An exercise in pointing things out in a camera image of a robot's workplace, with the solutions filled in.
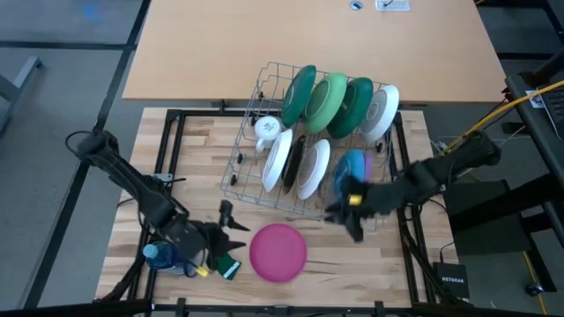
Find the white cup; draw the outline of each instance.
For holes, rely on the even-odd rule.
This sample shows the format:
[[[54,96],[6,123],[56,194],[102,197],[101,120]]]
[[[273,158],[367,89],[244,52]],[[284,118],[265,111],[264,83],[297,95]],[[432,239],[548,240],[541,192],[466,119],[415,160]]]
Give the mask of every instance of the white cup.
[[[270,149],[274,145],[274,140],[282,132],[282,125],[277,118],[265,116],[255,123],[255,133],[258,136],[256,141],[256,151],[262,152]]]

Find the tan desk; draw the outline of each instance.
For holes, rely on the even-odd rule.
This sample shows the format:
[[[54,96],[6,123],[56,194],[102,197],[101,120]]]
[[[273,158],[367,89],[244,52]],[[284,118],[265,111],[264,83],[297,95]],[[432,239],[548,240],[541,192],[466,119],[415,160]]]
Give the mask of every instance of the tan desk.
[[[166,111],[165,108],[146,108],[143,113],[130,161],[142,173],[153,171]],[[423,113],[403,111],[402,116],[411,160],[431,156]],[[219,184],[241,118],[192,116],[186,120],[175,177],[187,180],[174,185],[173,195],[190,210],[194,219],[213,221],[217,218],[219,200],[224,197]],[[305,270],[289,284],[267,283],[253,272],[248,260],[249,248],[244,247],[230,253],[242,261],[240,271],[231,282],[218,274],[196,279],[158,274],[154,292],[157,304],[175,304],[178,298],[186,298],[188,304],[205,306],[373,307],[375,300],[383,301],[386,307],[410,306],[395,213],[388,217],[383,228],[365,232],[364,243],[355,244],[342,226],[292,217],[280,210],[235,200],[232,203],[237,221],[251,229],[251,232],[229,232],[233,240],[249,243],[262,226],[289,223],[301,232],[308,244]],[[140,233],[136,210],[135,203],[127,203],[117,211],[97,297],[106,295],[133,262]],[[439,249],[453,241],[448,216],[438,205],[427,203],[421,221],[430,261],[437,261]],[[454,246],[445,248],[444,256],[448,262],[457,262]],[[414,263],[419,298],[425,300],[422,275]],[[145,268],[139,297],[143,297],[146,277]]]
[[[127,100],[246,100],[267,62],[399,87],[403,102],[499,102],[503,70],[472,0],[154,0]]]

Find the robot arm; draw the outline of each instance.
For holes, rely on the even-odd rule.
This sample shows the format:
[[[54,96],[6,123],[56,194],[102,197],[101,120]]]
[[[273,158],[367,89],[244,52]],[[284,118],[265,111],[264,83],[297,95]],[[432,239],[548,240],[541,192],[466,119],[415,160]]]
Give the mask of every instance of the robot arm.
[[[349,177],[343,182],[344,202],[331,205],[326,221],[344,225],[356,242],[363,240],[362,218],[389,214],[405,204],[422,204],[450,185],[456,175],[483,165],[496,165],[500,149],[483,132],[474,132],[458,148],[437,158],[417,161],[408,166],[395,181],[374,184]]]
[[[162,181],[142,175],[119,155],[117,139],[109,132],[92,132],[73,152],[81,161],[108,173],[111,181],[130,193],[149,226],[162,239],[172,242],[183,259],[193,259],[207,249],[206,263],[215,270],[219,256],[245,246],[243,242],[230,241],[221,229],[227,226],[249,230],[234,221],[230,202],[221,202],[218,223],[189,220],[189,211],[165,190]]]

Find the blue bottle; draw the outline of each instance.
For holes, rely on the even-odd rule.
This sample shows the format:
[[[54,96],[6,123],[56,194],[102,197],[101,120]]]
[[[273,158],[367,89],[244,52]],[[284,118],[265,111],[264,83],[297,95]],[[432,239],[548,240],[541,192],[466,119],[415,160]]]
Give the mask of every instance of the blue bottle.
[[[143,248],[143,255],[151,269],[158,269],[172,275],[184,275],[186,263],[178,256],[173,244],[157,241]]]

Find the white plate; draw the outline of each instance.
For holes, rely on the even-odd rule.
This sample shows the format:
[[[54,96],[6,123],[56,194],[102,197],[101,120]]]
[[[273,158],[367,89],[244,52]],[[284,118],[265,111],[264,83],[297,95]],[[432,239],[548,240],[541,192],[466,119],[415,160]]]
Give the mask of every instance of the white plate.
[[[329,158],[329,141],[325,139],[317,141],[303,157],[296,187],[301,200],[308,199],[315,192],[327,171]]]
[[[292,130],[288,129],[278,135],[266,159],[263,170],[263,186],[266,192],[270,192],[280,178],[290,146],[292,146]]]
[[[399,106],[399,90],[394,85],[387,85],[375,92],[370,101],[367,115],[360,124],[360,136],[366,143],[381,138],[396,116]]]

